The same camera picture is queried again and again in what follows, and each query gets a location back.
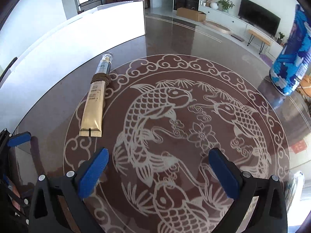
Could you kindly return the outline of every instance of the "blue gripper pad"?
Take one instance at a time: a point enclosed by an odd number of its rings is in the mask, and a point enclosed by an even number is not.
[[[78,183],[78,195],[81,199],[87,198],[92,193],[97,180],[101,176],[109,160],[108,150],[103,148],[102,151],[93,160],[84,176]]]
[[[218,149],[210,150],[208,161],[228,198],[236,200],[240,195],[239,183],[226,165],[224,159],[218,154],[217,150]]]
[[[31,134],[29,132],[20,133],[15,136],[12,136],[7,142],[7,146],[8,147],[18,146],[30,140],[31,140]]]

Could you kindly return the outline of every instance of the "white cabinet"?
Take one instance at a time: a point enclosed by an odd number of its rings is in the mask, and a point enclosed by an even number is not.
[[[229,28],[233,33],[243,36],[245,29],[246,29],[246,23],[234,16],[231,16],[230,14],[212,9],[210,7],[206,6],[199,6],[199,11],[202,11],[206,14],[206,20],[214,21],[216,23],[219,23],[223,26],[226,26]]]
[[[249,23],[246,23],[245,21],[234,17],[233,15],[201,5],[199,6],[199,11],[202,11],[206,14],[206,20],[214,21],[218,24],[228,27],[233,33],[244,38],[246,44],[251,36],[251,34],[248,33],[249,29],[253,30],[254,32],[266,38],[268,41],[270,41],[271,46],[265,45],[262,53],[266,54],[273,61],[279,56],[279,54],[283,49],[283,47],[280,46],[270,36],[260,31],[259,29],[255,28],[254,26],[250,25]],[[251,42],[251,45],[255,46],[257,49],[260,49],[261,43],[262,42],[255,37]]]
[[[271,43],[271,47],[270,47],[269,53],[270,53],[273,57],[277,58],[277,57],[280,55],[280,53],[281,53],[282,50],[283,50],[283,47],[280,46],[278,43],[276,43],[276,42],[273,41],[273,42]]]

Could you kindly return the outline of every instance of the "gold tube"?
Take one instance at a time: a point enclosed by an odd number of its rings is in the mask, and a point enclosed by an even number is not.
[[[79,133],[81,137],[102,136],[105,92],[110,81],[111,60],[111,54],[104,54],[92,78],[81,121]]]

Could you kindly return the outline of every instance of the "flower vase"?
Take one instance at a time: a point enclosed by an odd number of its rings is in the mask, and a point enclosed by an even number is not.
[[[270,79],[282,95],[291,94],[299,85],[311,62],[311,21],[300,5],[288,42],[270,69]]]
[[[215,3],[215,2],[212,2],[212,3],[210,4],[210,7],[211,7],[212,9],[214,9],[214,10],[217,10],[217,9],[218,9],[218,4]]]

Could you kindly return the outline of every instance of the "bottle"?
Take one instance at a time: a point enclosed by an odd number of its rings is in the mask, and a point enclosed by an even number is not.
[[[311,62],[311,21],[300,5],[288,42],[270,69],[272,84],[283,95],[290,95],[299,85]]]

